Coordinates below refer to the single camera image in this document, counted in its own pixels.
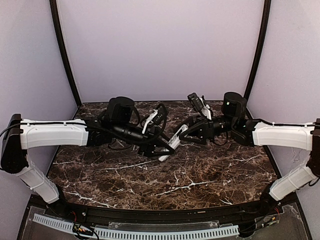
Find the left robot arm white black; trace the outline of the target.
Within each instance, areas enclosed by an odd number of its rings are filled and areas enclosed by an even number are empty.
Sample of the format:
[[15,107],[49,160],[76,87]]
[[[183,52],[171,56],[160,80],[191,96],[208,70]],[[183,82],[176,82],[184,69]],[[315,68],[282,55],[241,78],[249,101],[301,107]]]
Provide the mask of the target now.
[[138,154],[152,158],[174,154],[164,134],[168,111],[160,103],[146,119],[143,127],[131,122],[139,115],[135,102],[124,96],[111,98],[99,116],[67,121],[37,121],[14,114],[1,132],[0,169],[19,177],[36,192],[48,207],[61,217],[72,210],[60,187],[51,182],[28,157],[28,149],[47,146],[97,147],[118,139],[138,146]]

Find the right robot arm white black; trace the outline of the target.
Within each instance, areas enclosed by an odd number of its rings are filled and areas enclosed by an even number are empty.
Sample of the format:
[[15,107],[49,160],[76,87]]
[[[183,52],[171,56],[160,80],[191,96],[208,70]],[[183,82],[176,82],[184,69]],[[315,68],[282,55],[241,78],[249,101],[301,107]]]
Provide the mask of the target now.
[[259,214],[268,214],[284,197],[320,178],[320,122],[275,123],[263,119],[246,119],[247,100],[236,92],[226,92],[221,116],[214,116],[203,97],[188,95],[196,117],[184,121],[188,129],[181,141],[206,145],[225,133],[243,146],[280,146],[310,152],[309,159],[285,176],[269,183],[259,198]]

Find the white remote control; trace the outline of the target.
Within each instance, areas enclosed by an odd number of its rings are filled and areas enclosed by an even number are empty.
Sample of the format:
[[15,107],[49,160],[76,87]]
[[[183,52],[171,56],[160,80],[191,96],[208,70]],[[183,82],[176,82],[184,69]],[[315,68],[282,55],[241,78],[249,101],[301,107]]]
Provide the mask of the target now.
[[[185,125],[185,124],[183,124],[176,132],[175,132],[175,134],[171,137],[171,139],[169,140],[169,146],[171,147],[171,148],[173,148],[174,150],[180,145],[180,143],[181,143],[181,140],[179,139],[179,135],[182,133],[182,132],[184,132],[184,131],[186,131],[188,129],[188,127]],[[158,157],[158,160],[160,161],[160,162],[163,162],[163,161],[165,161],[167,158],[169,157],[169,155],[167,155],[167,156],[160,156],[160,157]]]

